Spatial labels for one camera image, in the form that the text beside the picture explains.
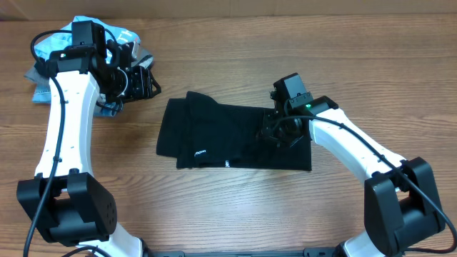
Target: wood grain surface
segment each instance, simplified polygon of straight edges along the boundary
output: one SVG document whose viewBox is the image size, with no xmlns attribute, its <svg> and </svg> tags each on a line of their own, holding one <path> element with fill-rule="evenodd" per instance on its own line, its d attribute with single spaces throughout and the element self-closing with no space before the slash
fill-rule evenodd
<svg viewBox="0 0 457 257">
<path fill-rule="evenodd" d="M 457 222 L 457 15 L 105 22 L 139 34 L 156 57 L 163 89 L 114 119 L 94 119 L 91 147 L 119 222 L 152 249 L 296 250 L 336 246 L 363 230 L 360 183 L 320 146 L 312 146 L 310 173 L 176 170 L 176 159 L 156 155 L 169 98 L 197 91 L 223 104 L 273 107 L 272 83 L 293 72 L 377 142 L 426 159 L 443 208 Z M 30 220 L 16 185 L 34 175 L 49 117 L 48 105 L 31 103 L 34 85 L 23 77 L 34 63 L 30 40 L 67 23 L 0 23 L 0 256 L 21 255 Z M 448 229 L 420 243 L 450 244 Z M 69 250 L 36 233 L 31 256 Z"/>
</svg>

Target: black cloth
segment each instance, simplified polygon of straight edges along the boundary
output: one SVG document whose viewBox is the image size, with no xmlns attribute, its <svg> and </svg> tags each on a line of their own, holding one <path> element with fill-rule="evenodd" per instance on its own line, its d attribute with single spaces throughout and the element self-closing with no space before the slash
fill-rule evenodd
<svg viewBox="0 0 457 257">
<path fill-rule="evenodd" d="M 234 167 L 311 170 L 311 140 L 291 148 L 259 140 L 263 115 L 273 109 L 218 104 L 211 97 L 188 92 L 170 99 L 156 152 L 176 157 L 177 168 Z"/>
</svg>

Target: black wire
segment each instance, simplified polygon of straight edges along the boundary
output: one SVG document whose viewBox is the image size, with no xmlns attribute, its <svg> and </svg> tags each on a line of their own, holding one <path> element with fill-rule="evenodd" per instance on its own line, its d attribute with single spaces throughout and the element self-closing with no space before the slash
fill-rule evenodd
<svg viewBox="0 0 457 257">
<path fill-rule="evenodd" d="M 51 30 L 51 31 L 45 31 L 43 33 L 40 33 L 32 39 L 30 43 L 30 51 L 31 55 L 34 57 L 34 59 L 39 62 L 40 64 L 44 65 L 38 56 L 36 55 L 35 52 L 35 43 L 36 41 L 45 35 L 48 34 L 54 34 L 54 33 L 71 33 L 71 31 L 67 30 Z M 39 221 L 41 212 L 43 210 L 44 204 L 48 201 L 49 199 L 49 192 L 51 191 L 51 185 L 52 181 L 54 179 L 54 176 L 56 175 L 57 171 L 57 164 L 60 162 L 60 148 L 62 145 L 62 138 L 64 136 L 64 125 L 65 125 L 65 97 L 64 97 L 64 92 L 62 91 L 62 88 L 60 87 L 59 82 L 56 80 L 55 77 L 51 77 L 52 81 L 54 84 L 56 84 L 57 91 L 59 92 L 59 98 L 60 98 L 60 103 L 61 103 L 61 115 L 60 115 L 60 125 L 59 125 L 59 135 L 57 136 L 57 144 L 56 144 L 56 153 L 54 154 L 54 162 L 52 163 L 52 168 L 51 168 L 51 173 L 49 174 L 48 177 L 48 182 L 46 184 L 46 187 L 44 188 L 43 195 L 41 196 L 41 199 L 39 201 L 38 207 L 36 208 L 35 216 L 32 219 L 29 233 L 27 234 L 26 242 L 24 244 L 24 257 L 27 257 L 29 255 L 29 250 L 30 250 L 30 244 L 31 240 L 34 237 L 34 231 L 36 228 L 36 225 Z"/>
<path fill-rule="evenodd" d="M 27 234 L 26 243 L 24 245 L 24 257 L 29 255 L 30 243 L 31 239 L 34 237 L 34 231 L 38 220 L 40 219 L 41 212 L 43 210 L 44 205 L 47 203 L 49 199 L 49 192 L 51 191 L 52 181 L 54 176 L 56 175 L 57 164 L 60 161 L 60 148 L 62 145 L 62 138 L 64 136 L 64 125 L 65 125 L 65 98 L 64 92 L 60 87 L 57 79 L 55 77 L 51 77 L 52 81 L 56 84 L 57 91 L 59 92 L 60 104 L 61 104 L 61 115 L 60 115 L 60 126 L 59 126 L 59 135 L 57 136 L 57 144 L 56 144 L 56 153 L 54 154 L 54 162 L 52 163 L 51 173 L 49 174 L 48 182 L 46 187 L 44 188 L 43 195 L 41 196 L 40 202 L 38 204 L 38 208 L 36 208 L 34 219 L 31 222 L 29 233 Z"/>
<path fill-rule="evenodd" d="M 443 250 L 435 250 L 435 249 L 429 249 L 429 248 L 407 248 L 405 251 L 415 251 L 415 252 L 421 252 L 421 253 L 437 253 L 437 254 L 452 253 L 453 251 L 455 251 L 455 249 L 457 248 L 457 231 L 456 231 L 456 227 L 454 227 L 454 225 L 452 224 L 452 221 L 449 219 L 449 217 L 447 217 L 447 215 L 419 187 L 417 187 L 417 185 L 414 182 L 412 182 L 403 172 L 401 172 L 399 168 L 395 167 L 395 165 L 393 165 L 390 161 L 388 161 L 383 154 L 380 154 L 362 136 L 357 134 L 357 132 L 355 132 L 351 128 L 347 127 L 343 123 L 339 123 L 339 122 L 333 121 L 331 119 L 326 119 L 326 118 L 317 117 L 317 116 L 287 116 L 287 117 L 280 118 L 274 122 L 277 122 L 277 124 L 279 124 L 280 122 L 288 120 L 288 119 L 307 119 L 310 121 L 312 121 L 312 120 L 325 121 L 327 123 L 330 123 L 330 124 L 333 124 L 335 126 L 339 126 L 343 129 L 345 129 L 347 132 L 349 132 L 353 136 L 355 136 L 360 142 L 362 142 L 368 149 L 370 149 L 370 151 L 372 151 L 382 162 L 384 162 L 387 166 L 392 168 L 392 170 L 394 170 L 404 181 L 406 181 L 406 183 L 416 193 L 418 193 L 426 202 L 428 202 L 433 207 L 433 209 L 444 219 L 444 222 L 446 222 L 446 224 L 448 224 L 449 229 L 451 230 L 451 233 L 453 236 L 453 243 L 450 248 L 443 249 Z"/>
<path fill-rule="evenodd" d="M 40 62 L 38 56 L 36 55 L 36 52 L 35 52 L 35 43 L 36 41 L 41 38 L 42 36 L 45 36 L 45 35 L 49 35 L 49 34 L 54 34 L 54 33 L 71 33 L 71 31 L 69 30 L 64 30 L 64 29 L 55 29 L 55 30 L 51 30 L 51 31 L 45 31 L 43 33 L 40 33 L 38 35 L 36 35 L 34 37 L 34 39 L 31 40 L 31 43 L 30 43 L 30 52 L 31 52 L 31 55 L 34 57 L 35 61 L 38 61 Z"/>
<path fill-rule="evenodd" d="M 62 257 L 70 257 L 70 256 L 73 256 L 73 255 L 75 255 L 77 253 L 80 253 L 82 251 L 92 251 L 92 253 L 97 252 L 97 253 L 100 253 L 103 257 L 110 257 L 107 252 L 101 250 L 100 248 L 98 248 L 96 246 L 83 246 L 81 248 L 77 248 L 77 249 L 72 250 L 71 252 L 63 255 Z"/>
</svg>

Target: folded black fabric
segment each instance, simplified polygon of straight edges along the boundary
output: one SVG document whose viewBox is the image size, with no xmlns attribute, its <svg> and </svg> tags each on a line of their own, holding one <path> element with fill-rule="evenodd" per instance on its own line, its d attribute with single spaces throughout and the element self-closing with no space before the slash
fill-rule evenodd
<svg viewBox="0 0 457 257">
<path fill-rule="evenodd" d="M 264 113 L 273 109 L 218 104 L 188 92 L 170 99 L 165 110 L 157 154 L 176 157 L 177 168 L 236 167 L 311 170 L 310 138 L 278 148 L 256 138 Z"/>
</svg>

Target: white arm link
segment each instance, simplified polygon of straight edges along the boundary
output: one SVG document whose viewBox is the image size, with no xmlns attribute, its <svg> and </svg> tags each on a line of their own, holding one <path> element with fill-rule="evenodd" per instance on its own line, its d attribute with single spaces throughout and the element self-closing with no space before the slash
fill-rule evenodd
<svg viewBox="0 0 457 257">
<path fill-rule="evenodd" d="M 379 143 L 376 143 L 370 136 L 354 125 L 341 109 L 329 109 L 319 113 L 317 116 L 345 124 L 362 136 L 372 145 L 372 147 L 383 154 L 387 160 L 397 167 L 401 166 L 400 161 L 405 159 L 382 147 Z M 336 158 L 354 174 L 362 185 L 366 179 L 371 178 L 371 175 L 374 172 L 379 171 L 385 173 L 391 170 L 391 168 L 380 161 L 370 149 L 345 129 L 325 121 L 312 120 L 309 121 L 309 132 L 314 142 L 319 146 L 325 147 L 336 156 Z"/>
</svg>

